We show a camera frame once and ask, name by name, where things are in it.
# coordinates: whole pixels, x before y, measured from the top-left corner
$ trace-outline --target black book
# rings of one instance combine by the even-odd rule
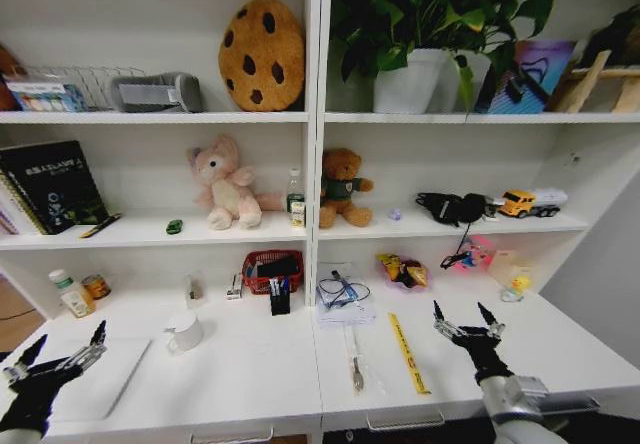
[[[109,216],[78,141],[0,149],[0,173],[48,234]]]

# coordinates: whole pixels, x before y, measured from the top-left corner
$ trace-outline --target red basket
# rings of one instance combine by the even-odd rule
[[[257,261],[263,264],[269,264],[283,257],[293,256],[298,262],[298,269],[300,272],[293,274],[289,277],[289,285],[291,286],[291,292],[296,292],[298,286],[302,283],[302,276],[304,274],[304,267],[302,262],[302,253],[298,251],[257,251],[252,252],[244,260],[242,266],[242,280],[244,284],[251,289],[254,294],[269,294],[269,278],[268,277],[249,277],[247,276],[247,269],[254,267]]]

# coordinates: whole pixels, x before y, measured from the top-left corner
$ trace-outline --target yellow toy truck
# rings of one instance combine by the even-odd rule
[[[527,216],[555,216],[560,211],[560,206],[569,198],[566,192],[553,188],[532,191],[511,189],[502,197],[505,203],[498,209],[500,213],[518,219]]]

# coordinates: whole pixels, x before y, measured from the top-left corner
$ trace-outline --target white shelf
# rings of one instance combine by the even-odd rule
[[[376,114],[367,112],[327,112],[325,122],[388,124],[590,124],[640,123],[640,112],[541,114]]]
[[[342,328],[321,328],[317,318],[313,324],[327,430],[366,427],[367,414],[374,423],[377,416],[390,422],[406,419],[413,406],[420,406],[418,422],[437,410],[458,417],[484,411],[468,354],[433,328],[434,299],[446,319],[470,326],[484,325],[476,304],[482,302],[507,326],[498,354],[513,372],[540,377],[552,396],[590,391],[597,396],[598,391],[640,385],[638,369],[537,294],[528,293],[519,303],[505,303],[491,277],[455,270],[436,276],[433,286],[422,292],[407,293],[386,284],[370,266],[357,267],[376,309],[372,324],[355,327],[363,365],[368,368],[365,389],[359,395],[353,391]],[[432,394],[419,395],[414,389],[389,312],[397,315]]]
[[[387,217],[387,213],[394,207],[398,206],[390,204],[373,208],[374,217],[367,227],[352,226],[342,216],[338,216],[333,227],[320,230],[319,238],[321,241],[328,241],[333,239],[457,236],[462,235],[466,229],[466,225],[462,224],[460,224],[460,227],[440,224],[433,220],[427,210],[413,207],[400,207],[402,219],[392,221]],[[588,225],[585,222],[563,212],[554,217],[546,218],[531,216],[524,219],[516,219],[499,215],[498,221],[484,221],[481,219],[472,224],[469,234],[582,231],[587,227]]]
[[[464,124],[466,114],[377,114],[373,112],[326,112],[325,122],[388,124]]]
[[[180,234],[168,235],[167,224],[182,219]],[[303,241],[305,229],[291,227],[284,212],[265,212],[262,223],[255,229],[240,229],[234,222],[230,229],[209,229],[206,212],[193,210],[129,211],[119,221],[88,239],[78,236],[92,226],[75,226],[55,236],[17,235],[2,236],[0,250],[23,249],[84,249],[99,247],[177,246],[233,242]]]
[[[196,432],[193,426],[238,421],[257,422],[261,433],[269,425],[287,433],[301,422],[309,427],[314,416],[319,425],[311,310],[304,304],[304,292],[291,294],[290,314],[272,317],[269,296],[245,292],[241,300],[227,301],[224,286],[207,287],[208,303],[196,310],[204,340],[189,352],[172,356],[164,328],[173,313],[184,309],[183,290],[176,285],[179,279],[142,275],[123,281],[120,277],[121,285],[97,303],[94,314],[75,319],[63,311],[15,351],[14,356],[20,355],[44,333],[49,334],[47,346],[57,340],[88,340],[102,319],[107,321],[107,349],[109,339],[152,340],[109,416],[84,422],[55,422],[53,417],[48,436],[177,426]],[[4,412],[3,404],[10,399],[13,396],[3,385],[0,410]],[[278,421],[285,417],[285,422]],[[173,442],[186,442],[187,437]]]
[[[640,124],[640,112],[543,112],[541,114],[469,114],[466,124]]]
[[[308,112],[0,112],[0,124],[221,124],[308,120]]]

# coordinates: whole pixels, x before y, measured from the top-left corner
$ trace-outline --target metal wire rack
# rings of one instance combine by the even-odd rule
[[[109,81],[115,76],[145,76],[135,67],[83,67],[83,66],[14,66],[14,75],[31,78],[60,79],[75,84],[92,111],[114,109],[109,99]]]

